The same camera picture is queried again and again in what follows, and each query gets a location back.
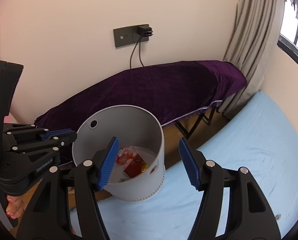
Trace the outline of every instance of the curtain fold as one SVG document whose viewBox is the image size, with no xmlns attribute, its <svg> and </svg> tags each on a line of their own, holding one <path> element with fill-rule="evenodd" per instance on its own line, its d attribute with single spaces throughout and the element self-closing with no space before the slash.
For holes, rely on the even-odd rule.
<svg viewBox="0 0 298 240">
<path fill-rule="evenodd" d="M 233 118 L 259 90 L 279 39 L 283 13 L 284 0 L 239 0 L 235 31 L 223 61 L 244 74 L 247 86 L 221 105 L 226 117 Z"/>
</svg>

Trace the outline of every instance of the bucket rim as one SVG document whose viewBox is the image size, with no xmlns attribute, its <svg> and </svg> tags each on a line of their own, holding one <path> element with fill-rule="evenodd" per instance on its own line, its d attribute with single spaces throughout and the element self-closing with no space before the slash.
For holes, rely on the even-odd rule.
<svg viewBox="0 0 298 240">
<path fill-rule="evenodd" d="M 162 130 L 161 123 L 159 122 L 159 120 L 158 120 L 158 119 L 157 119 L 151 112 L 149 112 L 148 110 L 146 110 L 146 109 L 144 109 L 144 108 L 142 108 L 142 107 L 140 107 L 140 106 L 134 106 L 134 105 L 114 105 L 114 106 L 109 106 L 109 107 L 106 107 L 106 108 L 104 108 L 104 109 L 101 109 L 101 110 L 99 110 L 98 112 L 95 112 L 94 114 L 92 114 L 91 116 L 89 116 L 89 117 L 88 117 L 88 118 L 87 118 L 87 119 L 80 125 L 80 127 L 79 127 L 79 129 L 78 129 L 78 131 L 77 131 L 77 134 L 79 133 L 81 127 L 82 127 L 82 126 L 89 120 L 90 117 L 92 117 L 92 116 L 94 116 L 95 114 L 98 114 L 98 113 L 100 113 L 100 112 L 102 112 L 102 111 L 105 111 L 105 110 L 107 110 L 107 109 L 114 108 L 114 107 L 118 107 L 118 106 L 128 106 L 128 107 L 135 107 L 135 108 L 141 109 L 141 110 L 143 110 L 143 111 L 149 113 L 149 114 L 156 120 L 156 122 L 157 122 L 158 125 L 159 125 L 160 132 L 161 132 L 161 144 L 160 144 L 160 147 L 159 147 L 159 152 L 160 152 L 161 148 L 164 147 L 164 135 L 163 135 L 163 130 Z M 76 163 L 76 160 L 75 160 L 75 158 L 74 158 L 74 155 L 73 155 L 73 147 L 74 147 L 74 144 L 75 144 L 75 142 L 72 143 L 71 152 L 72 152 L 73 162 L 74 162 L 74 164 L 75 164 L 76 166 L 78 166 L 77 163 Z M 148 172 L 148 171 L 150 170 L 150 168 L 153 166 L 153 164 L 154 164 L 154 163 L 156 162 L 156 160 L 158 159 L 159 152 L 157 153 L 156 158 L 155 158 L 154 161 L 150 164 L 150 166 L 149 166 L 149 168 L 147 169 L 146 172 Z M 139 175 L 135 176 L 134 178 L 130 178 L 130 179 L 128 179 L 128 180 L 121 181 L 121 182 L 110 182 L 110 183 L 108 182 L 108 184 L 110 184 L 110 185 L 117 185 L 117 184 L 119 184 L 119 185 L 120 185 L 120 184 L 123 184 L 123 183 L 125 183 L 125 182 L 129 182 L 129 181 L 131 181 L 131 180 L 133 180 L 133 179 L 136 179 Z"/>
</svg>

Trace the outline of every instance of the wall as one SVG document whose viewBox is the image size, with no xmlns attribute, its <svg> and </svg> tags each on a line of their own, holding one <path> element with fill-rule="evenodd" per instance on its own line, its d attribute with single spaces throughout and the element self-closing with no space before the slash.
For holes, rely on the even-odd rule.
<svg viewBox="0 0 298 240">
<path fill-rule="evenodd" d="M 298 65 L 276 46 L 268 66 L 261 90 L 278 104 L 298 133 Z"/>
<path fill-rule="evenodd" d="M 113 29 L 150 24 L 146 65 L 222 60 L 238 0 L 0 0 L 0 59 L 25 66 L 11 112 L 32 123 L 49 108 L 129 67 Z M 135 56 L 133 66 L 139 66 Z"/>
</svg>

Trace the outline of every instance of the gray bucket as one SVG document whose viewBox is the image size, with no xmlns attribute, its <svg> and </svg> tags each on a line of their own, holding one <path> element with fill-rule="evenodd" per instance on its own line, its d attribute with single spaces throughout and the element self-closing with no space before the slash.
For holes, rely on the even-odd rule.
<svg viewBox="0 0 298 240">
<path fill-rule="evenodd" d="M 113 196 L 130 202 L 153 197 L 164 181 L 164 137 L 156 117 L 130 105 L 111 106 L 90 116 L 79 128 L 72 154 L 76 165 L 105 149 L 113 136 L 120 147 L 134 146 L 149 168 L 130 179 L 123 165 L 114 164 L 109 183 L 104 187 Z"/>
</svg>

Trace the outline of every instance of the black plug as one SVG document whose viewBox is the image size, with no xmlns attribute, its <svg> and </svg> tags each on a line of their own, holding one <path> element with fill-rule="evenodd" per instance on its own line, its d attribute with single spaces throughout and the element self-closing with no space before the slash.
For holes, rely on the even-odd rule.
<svg viewBox="0 0 298 240">
<path fill-rule="evenodd" d="M 141 25 L 141 26 L 138 26 L 137 33 L 141 37 L 150 37 L 152 36 L 153 31 L 151 27 L 146 25 Z"/>
</svg>

